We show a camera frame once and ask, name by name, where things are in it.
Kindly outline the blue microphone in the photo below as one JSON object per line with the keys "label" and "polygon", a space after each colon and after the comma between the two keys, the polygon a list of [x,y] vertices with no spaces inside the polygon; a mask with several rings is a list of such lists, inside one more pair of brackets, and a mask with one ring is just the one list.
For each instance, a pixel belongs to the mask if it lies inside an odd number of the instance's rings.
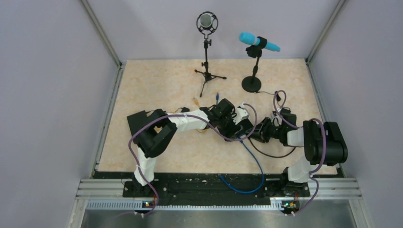
{"label": "blue microphone", "polygon": [[247,55],[256,59],[256,63],[252,70],[252,75],[245,77],[241,83],[241,86],[249,93],[258,92],[261,89],[261,81],[257,78],[257,72],[259,70],[259,61],[262,56],[262,50],[266,49],[272,52],[280,52],[281,48],[278,45],[269,42],[266,38],[255,36],[248,32],[240,33],[239,41],[249,45],[249,47],[245,49]]}

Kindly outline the black network switch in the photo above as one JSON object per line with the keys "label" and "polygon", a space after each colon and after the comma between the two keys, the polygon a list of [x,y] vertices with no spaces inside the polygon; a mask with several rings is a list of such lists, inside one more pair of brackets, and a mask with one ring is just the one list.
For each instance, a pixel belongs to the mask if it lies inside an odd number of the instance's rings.
{"label": "black network switch", "polygon": [[[130,116],[127,116],[127,121],[130,129],[131,136],[135,135],[138,131],[140,131],[147,122],[148,116],[146,111],[140,111]],[[144,145],[147,137],[147,129],[141,131],[134,139],[133,142],[140,146]]]}

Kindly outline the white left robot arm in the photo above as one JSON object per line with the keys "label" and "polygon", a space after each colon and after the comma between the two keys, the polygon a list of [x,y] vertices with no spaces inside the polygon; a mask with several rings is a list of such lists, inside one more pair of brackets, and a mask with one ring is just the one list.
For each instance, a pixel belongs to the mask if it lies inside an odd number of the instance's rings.
{"label": "white left robot arm", "polygon": [[162,109],[140,111],[127,116],[127,122],[137,146],[134,190],[140,196],[152,192],[156,158],[166,150],[176,133],[216,129],[227,139],[234,139],[253,126],[245,107],[235,107],[227,99],[210,107],[180,113],[168,113]]}

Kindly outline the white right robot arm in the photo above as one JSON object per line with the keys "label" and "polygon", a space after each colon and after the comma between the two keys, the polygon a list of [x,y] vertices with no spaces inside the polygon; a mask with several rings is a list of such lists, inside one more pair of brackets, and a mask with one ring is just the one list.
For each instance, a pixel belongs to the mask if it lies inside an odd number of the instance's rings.
{"label": "white right robot arm", "polygon": [[249,135],[249,140],[268,143],[277,139],[286,147],[303,148],[304,157],[282,172],[279,191],[291,196],[302,190],[311,175],[323,166],[344,163],[348,158],[348,149],[336,122],[320,125],[315,120],[303,122],[296,129],[297,116],[290,110],[282,109],[280,115],[265,117],[256,127],[246,119],[241,121],[241,135]]}

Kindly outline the black power adapter left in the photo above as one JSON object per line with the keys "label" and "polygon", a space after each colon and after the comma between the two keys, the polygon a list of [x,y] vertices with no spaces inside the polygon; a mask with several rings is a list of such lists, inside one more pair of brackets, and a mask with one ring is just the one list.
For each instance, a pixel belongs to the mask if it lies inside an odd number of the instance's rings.
{"label": "black power adapter left", "polygon": [[187,107],[180,107],[178,110],[179,110],[180,113],[185,113],[185,112],[189,112],[189,111],[190,111],[190,109],[187,108]]}

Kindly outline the black tripod microphone stand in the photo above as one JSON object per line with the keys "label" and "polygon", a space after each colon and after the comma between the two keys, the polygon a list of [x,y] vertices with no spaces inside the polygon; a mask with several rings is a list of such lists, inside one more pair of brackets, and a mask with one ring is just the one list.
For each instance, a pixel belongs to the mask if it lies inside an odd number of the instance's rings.
{"label": "black tripod microphone stand", "polygon": [[205,85],[208,82],[210,82],[210,81],[212,81],[213,79],[216,79],[216,78],[220,78],[220,79],[223,79],[223,80],[227,79],[227,77],[225,77],[225,76],[213,75],[209,71],[208,48],[211,46],[211,43],[212,43],[211,39],[209,39],[209,35],[210,35],[210,33],[204,35],[204,42],[203,42],[205,59],[204,59],[204,62],[201,63],[201,66],[204,67],[204,72],[202,72],[200,70],[197,70],[197,69],[194,70],[196,73],[200,73],[204,77],[204,82],[202,84],[201,92],[200,92],[200,95],[199,95],[200,98],[203,96],[203,91],[204,91]]}

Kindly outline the silver condenser microphone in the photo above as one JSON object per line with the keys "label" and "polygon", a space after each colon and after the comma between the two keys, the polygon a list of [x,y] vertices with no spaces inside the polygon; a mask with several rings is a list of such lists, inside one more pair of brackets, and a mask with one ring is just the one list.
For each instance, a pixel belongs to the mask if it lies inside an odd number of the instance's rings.
{"label": "silver condenser microphone", "polygon": [[218,18],[214,13],[205,11],[198,16],[196,27],[200,33],[214,33],[218,28]]}

